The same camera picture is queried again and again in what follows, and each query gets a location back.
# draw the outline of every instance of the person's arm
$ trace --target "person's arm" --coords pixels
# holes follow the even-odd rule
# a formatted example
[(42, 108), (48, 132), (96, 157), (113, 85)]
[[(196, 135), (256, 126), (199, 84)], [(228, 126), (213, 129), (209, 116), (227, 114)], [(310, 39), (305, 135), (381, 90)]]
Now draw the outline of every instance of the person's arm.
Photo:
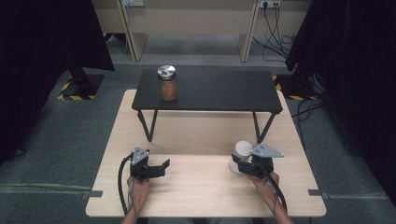
[[(272, 172), (270, 175), (278, 184), (279, 175), (277, 175), (275, 172)], [(259, 194), (264, 199), (264, 202), (267, 204), (268, 208), (274, 214), (278, 224), (293, 223), (288, 213), (283, 208), (282, 203), (279, 201), (278, 197), (272, 192), (271, 188), (268, 186), (267, 178), (259, 179), (258, 177), (252, 175), (247, 175), (247, 178), (249, 178), (251, 182), (253, 182), (256, 190), (259, 192)]]
[(132, 183), (134, 184), (130, 195), (132, 203), (128, 208), (128, 212), (125, 215), (122, 224), (135, 224), (138, 214), (142, 210), (143, 204), (145, 203), (146, 198), (149, 195), (149, 179), (144, 179), (140, 181), (130, 176), (127, 182), (128, 186), (131, 186)]

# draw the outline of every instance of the table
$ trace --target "table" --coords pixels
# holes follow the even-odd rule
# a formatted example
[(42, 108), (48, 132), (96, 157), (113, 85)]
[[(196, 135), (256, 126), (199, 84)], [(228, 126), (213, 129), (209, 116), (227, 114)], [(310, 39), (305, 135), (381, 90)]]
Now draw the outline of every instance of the table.
[[(150, 195), (141, 217), (270, 217), (253, 184), (233, 173), (228, 165), (234, 145), (240, 140), (254, 144), (254, 124), (249, 112), (163, 111), (158, 115), (156, 135), (148, 142), (137, 112), (132, 110), (136, 90), (125, 92), (108, 140), (92, 192), (101, 197), (88, 200), (91, 217), (123, 217), (117, 186), (120, 163), (135, 146), (150, 149), (149, 165), (170, 159), (166, 175), (151, 179)], [(285, 154), (274, 159), (280, 188), (291, 217), (321, 217), (326, 208), (303, 147), (293, 125), (288, 106), (278, 92), (283, 111), (274, 119), (265, 143)], [(268, 113), (258, 113), (258, 121)], [(151, 111), (145, 111), (152, 118)], [(125, 166), (123, 191), (127, 192)]]
[[(282, 111), (270, 72), (177, 69), (178, 97), (172, 102), (161, 99), (157, 76), (155, 69), (143, 71), (132, 104), (149, 141), (154, 134), (158, 110), (250, 111), (257, 143), (262, 142), (275, 115)], [(142, 110), (154, 110), (150, 131)], [(271, 113), (262, 133), (256, 112)]]

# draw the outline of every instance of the spice jar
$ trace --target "spice jar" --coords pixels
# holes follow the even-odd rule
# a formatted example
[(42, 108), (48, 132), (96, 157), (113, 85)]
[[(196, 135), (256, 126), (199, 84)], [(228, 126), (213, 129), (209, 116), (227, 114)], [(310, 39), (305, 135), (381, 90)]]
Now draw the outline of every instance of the spice jar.
[(172, 65), (163, 65), (158, 68), (161, 97), (165, 101), (173, 101), (178, 97), (176, 69)]

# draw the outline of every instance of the yellow and black hazard tape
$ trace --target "yellow and black hazard tape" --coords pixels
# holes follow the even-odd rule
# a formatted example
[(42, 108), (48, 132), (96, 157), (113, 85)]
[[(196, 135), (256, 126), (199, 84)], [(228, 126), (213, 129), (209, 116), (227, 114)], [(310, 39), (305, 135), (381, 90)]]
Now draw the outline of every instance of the yellow and black hazard tape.
[(78, 94), (72, 94), (72, 95), (66, 95), (64, 94), (67, 91), (67, 88), (70, 87), (70, 83), (74, 82), (73, 78), (70, 77), (67, 79), (66, 83), (64, 83), (64, 86), (62, 87), (61, 93), (58, 95), (58, 100), (93, 100), (95, 98), (95, 95), (78, 95)]
[(288, 94), (284, 92), (284, 88), (282, 85), (285, 85), (284, 81), (282, 82), (281, 78), (277, 75), (273, 75), (273, 81), (276, 86), (276, 89), (278, 91), (281, 91), (283, 93), (283, 96), (286, 99), (290, 100), (317, 100), (318, 97), (316, 95), (311, 95), (311, 96), (305, 96), (305, 95), (295, 95), (295, 94)]

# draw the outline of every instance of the silver lid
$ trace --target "silver lid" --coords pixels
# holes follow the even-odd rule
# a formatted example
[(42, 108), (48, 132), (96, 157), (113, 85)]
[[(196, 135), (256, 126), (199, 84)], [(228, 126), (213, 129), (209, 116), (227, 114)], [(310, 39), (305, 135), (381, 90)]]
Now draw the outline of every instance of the silver lid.
[(162, 80), (171, 80), (176, 76), (176, 69), (172, 65), (163, 65), (158, 68), (158, 78)]

